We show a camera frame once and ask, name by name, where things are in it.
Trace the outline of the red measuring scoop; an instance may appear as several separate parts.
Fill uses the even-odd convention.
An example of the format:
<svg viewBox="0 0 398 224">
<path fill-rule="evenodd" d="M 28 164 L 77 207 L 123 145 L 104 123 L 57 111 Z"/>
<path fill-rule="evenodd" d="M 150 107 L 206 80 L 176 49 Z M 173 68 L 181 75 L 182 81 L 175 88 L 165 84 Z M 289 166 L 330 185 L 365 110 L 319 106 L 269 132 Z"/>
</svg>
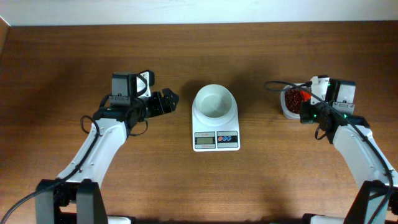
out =
<svg viewBox="0 0 398 224">
<path fill-rule="evenodd" d="M 312 97 L 311 94 L 309 94 L 309 93 L 307 93 L 305 91 L 301 91 L 300 94 L 301 94 L 301 96 L 303 98 L 303 101 L 311 100 L 311 97 Z"/>
</svg>

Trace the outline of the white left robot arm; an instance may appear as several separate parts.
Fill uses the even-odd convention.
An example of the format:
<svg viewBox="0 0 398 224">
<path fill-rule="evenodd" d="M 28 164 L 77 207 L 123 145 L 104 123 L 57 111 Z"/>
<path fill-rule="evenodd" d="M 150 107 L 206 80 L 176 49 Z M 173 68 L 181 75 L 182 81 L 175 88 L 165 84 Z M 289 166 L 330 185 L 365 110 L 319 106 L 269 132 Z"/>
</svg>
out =
<svg viewBox="0 0 398 224">
<path fill-rule="evenodd" d="M 101 184 L 113 157 L 132 128 L 148 118 L 175 111 L 179 97 L 170 89 L 149 96 L 108 95 L 90 117 L 87 138 L 65 170 L 54 180 L 41 180 L 36 188 L 37 223 L 134 223 L 129 216 L 107 215 Z"/>
</svg>

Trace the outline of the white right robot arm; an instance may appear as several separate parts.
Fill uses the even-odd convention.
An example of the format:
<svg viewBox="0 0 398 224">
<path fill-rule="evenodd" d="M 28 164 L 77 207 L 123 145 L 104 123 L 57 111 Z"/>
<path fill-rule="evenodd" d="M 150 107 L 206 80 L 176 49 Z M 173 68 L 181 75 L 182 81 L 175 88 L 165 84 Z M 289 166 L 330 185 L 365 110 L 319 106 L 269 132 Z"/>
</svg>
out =
<svg viewBox="0 0 398 224">
<path fill-rule="evenodd" d="M 397 171 L 377 146 L 366 119 L 355 116 L 355 82 L 313 77 L 304 92 L 311 98 L 300 110 L 302 124 L 318 125 L 315 139 L 327 138 L 343 156 L 359 192 L 343 218 L 305 214 L 305 223 L 385 223 L 397 213 Z"/>
</svg>

